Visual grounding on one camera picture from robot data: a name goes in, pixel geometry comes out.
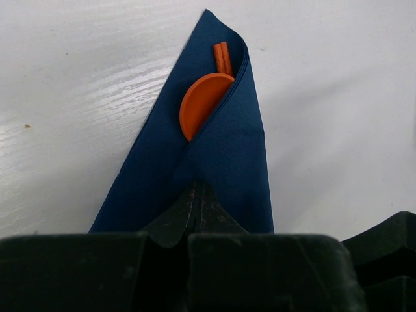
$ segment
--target orange spoon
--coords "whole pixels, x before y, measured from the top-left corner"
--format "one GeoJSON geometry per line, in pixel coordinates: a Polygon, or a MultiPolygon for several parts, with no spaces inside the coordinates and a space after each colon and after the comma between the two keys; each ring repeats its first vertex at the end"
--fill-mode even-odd
{"type": "Polygon", "coordinates": [[[214,45],[214,56],[218,73],[199,78],[182,100],[179,123],[188,141],[201,129],[234,81],[226,42],[214,45]]]}

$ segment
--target white wood grain surface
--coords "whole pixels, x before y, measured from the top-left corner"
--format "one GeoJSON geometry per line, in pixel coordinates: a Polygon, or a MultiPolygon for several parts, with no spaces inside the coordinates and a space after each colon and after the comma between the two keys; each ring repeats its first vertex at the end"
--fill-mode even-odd
{"type": "Polygon", "coordinates": [[[204,8],[250,50],[277,232],[416,212],[415,1],[3,0],[0,237],[88,230],[204,8]]]}

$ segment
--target black plastic object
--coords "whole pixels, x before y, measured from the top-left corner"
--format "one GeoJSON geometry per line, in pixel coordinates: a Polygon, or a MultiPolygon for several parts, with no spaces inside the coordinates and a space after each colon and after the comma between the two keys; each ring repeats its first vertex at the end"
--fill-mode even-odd
{"type": "Polygon", "coordinates": [[[0,242],[0,311],[365,312],[350,254],[243,230],[204,182],[141,233],[0,242]]]}
{"type": "Polygon", "coordinates": [[[416,311],[416,215],[399,212],[344,245],[369,311],[416,311]]]}

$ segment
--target folded napkin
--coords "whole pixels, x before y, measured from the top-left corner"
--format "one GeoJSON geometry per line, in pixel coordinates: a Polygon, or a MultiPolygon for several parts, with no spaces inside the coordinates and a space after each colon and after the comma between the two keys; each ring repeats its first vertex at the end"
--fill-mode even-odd
{"type": "Polygon", "coordinates": [[[151,110],[90,232],[138,231],[195,180],[247,231],[273,231],[263,124],[243,39],[206,10],[151,110]],[[188,142],[179,108],[189,87],[216,72],[213,46],[227,42],[235,82],[188,142]]]}

